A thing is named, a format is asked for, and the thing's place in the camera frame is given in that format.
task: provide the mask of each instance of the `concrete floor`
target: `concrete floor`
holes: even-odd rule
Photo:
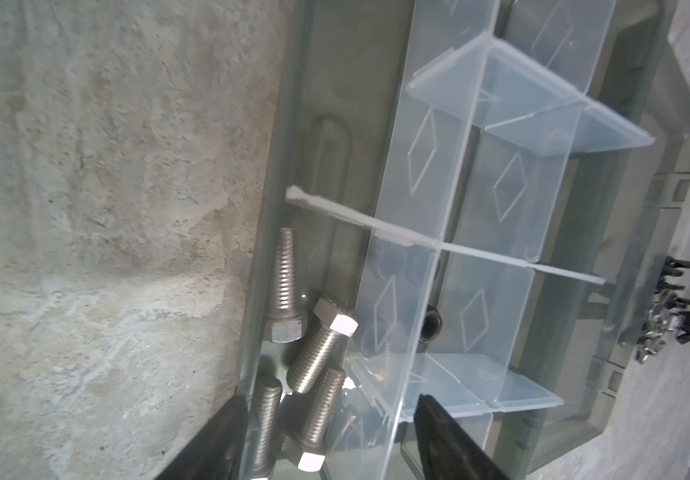
[[[292,4],[0,0],[0,478],[149,478],[232,394]],[[533,478],[689,461],[690,344]]]

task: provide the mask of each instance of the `plastic container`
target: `plastic container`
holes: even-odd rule
[[[507,35],[519,48],[494,38],[498,6],[416,1],[374,217],[287,194],[371,230],[354,310],[359,330],[343,365],[357,386],[343,404],[357,420],[327,455],[331,478],[381,480],[397,425],[411,419],[420,393],[487,433],[493,412],[562,403],[508,368],[535,277],[528,264],[450,253],[438,304],[443,330],[416,353],[436,264],[452,250],[442,240],[472,128],[481,137],[453,243],[522,264],[540,258],[571,152],[652,142],[582,93],[613,0],[520,0]]]

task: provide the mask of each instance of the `bolt head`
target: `bolt head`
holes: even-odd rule
[[[281,453],[287,460],[303,472],[318,472],[323,466],[324,455],[321,450],[303,447],[294,437],[285,435]]]
[[[265,324],[265,340],[273,343],[289,343],[299,340],[307,329],[307,313],[297,312],[286,318],[269,318]]]
[[[321,298],[313,308],[313,313],[321,324],[345,336],[353,336],[358,322],[331,299]]]

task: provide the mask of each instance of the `bolt shaft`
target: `bolt shaft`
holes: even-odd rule
[[[311,404],[311,412],[305,418],[300,440],[312,446],[321,446],[327,434],[327,427],[334,415],[334,406],[343,389],[345,371],[334,367],[327,368],[318,383],[316,396]]]
[[[287,372],[287,383],[292,390],[297,393],[311,390],[340,337],[340,333],[321,325],[321,322],[314,322]]]
[[[294,273],[294,230],[283,227],[278,233],[273,267],[270,318],[298,316],[297,278]]]
[[[254,405],[260,423],[260,435],[257,439],[257,453],[252,466],[253,477],[263,476],[273,468],[275,458],[271,450],[271,442],[278,418],[282,390],[281,381],[273,376],[258,378],[254,386]]]

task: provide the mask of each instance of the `threaded shaft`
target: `threaded shaft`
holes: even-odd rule
[[[321,322],[313,323],[312,331],[308,332],[302,348],[287,372],[287,383],[297,393],[307,393],[311,390],[340,336],[334,330],[321,325]]]
[[[278,232],[270,315],[271,318],[293,316],[298,310],[297,278],[294,273],[294,230],[283,227]]]
[[[338,367],[327,368],[323,372],[318,382],[316,397],[311,404],[311,412],[305,418],[300,431],[300,440],[312,446],[323,444],[329,422],[334,415],[334,405],[337,403],[344,382],[345,371]]]
[[[257,439],[257,453],[254,456],[252,472],[257,475],[267,473],[273,468],[271,442],[278,418],[283,388],[281,381],[273,376],[262,376],[254,386],[254,402],[260,423],[260,435]]]

